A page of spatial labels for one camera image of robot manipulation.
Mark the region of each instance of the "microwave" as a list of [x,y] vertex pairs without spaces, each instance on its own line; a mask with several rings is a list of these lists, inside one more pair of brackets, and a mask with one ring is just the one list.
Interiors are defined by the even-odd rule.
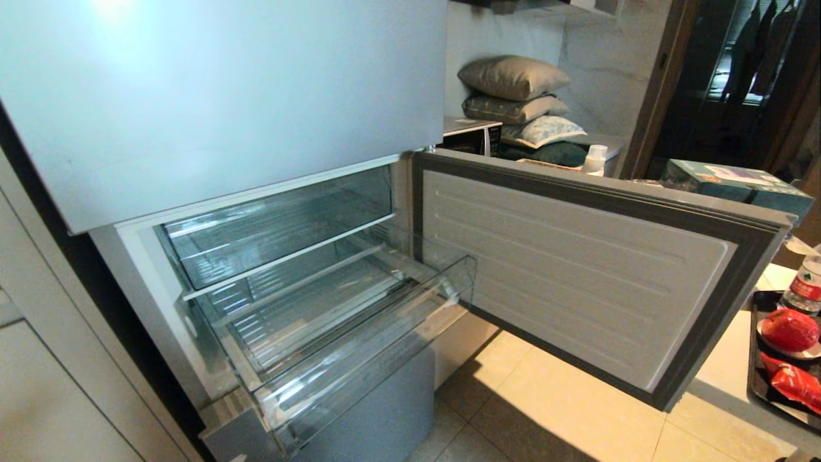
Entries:
[[446,116],[443,140],[436,146],[468,154],[496,157],[501,139],[501,122]]

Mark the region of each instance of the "white wall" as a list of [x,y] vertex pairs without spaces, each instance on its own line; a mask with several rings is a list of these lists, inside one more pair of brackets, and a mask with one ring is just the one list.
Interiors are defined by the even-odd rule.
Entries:
[[496,16],[488,8],[448,2],[445,115],[464,115],[461,104],[470,92],[456,74],[468,62],[518,54],[556,64],[563,31],[561,17],[545,19],[527,12]]
[[571,84],[557,94],[569,119],[588,133],[632,137],[670,3],[622,0],[617,21],[568,20],[558,64]]

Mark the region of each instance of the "white bottle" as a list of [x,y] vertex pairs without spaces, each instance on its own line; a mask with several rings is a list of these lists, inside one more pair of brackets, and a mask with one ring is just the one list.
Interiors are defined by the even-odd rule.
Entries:
[[581,166],[581,172],[597,177],[604,176],[604,163],[608,158],[608,147],[604,145],[591,145],[585,157],[585,164]]

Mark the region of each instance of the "doorway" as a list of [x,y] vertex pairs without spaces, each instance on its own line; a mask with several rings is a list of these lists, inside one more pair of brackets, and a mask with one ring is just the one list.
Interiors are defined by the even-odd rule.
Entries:
[[819,3],[674,2],[623,178],[668,159],[789,169],[819,110]]

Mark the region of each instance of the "transparent drawer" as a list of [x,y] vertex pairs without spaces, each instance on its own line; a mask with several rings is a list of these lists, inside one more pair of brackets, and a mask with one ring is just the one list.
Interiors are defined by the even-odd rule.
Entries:
[[167,223],[159,234],[198,290],[391,211],[390,169],[381,167]]
[[294,454],[464,314],[474,278],[464,252],[378,224],[193,302]]
[[412,243],[404,230],[375,225],[193,301],[255,391],[361,325],[380,321],[405,333],[427,316],[433,305],[424,302],[464,299],[473,261],[426,243],[420,263]]

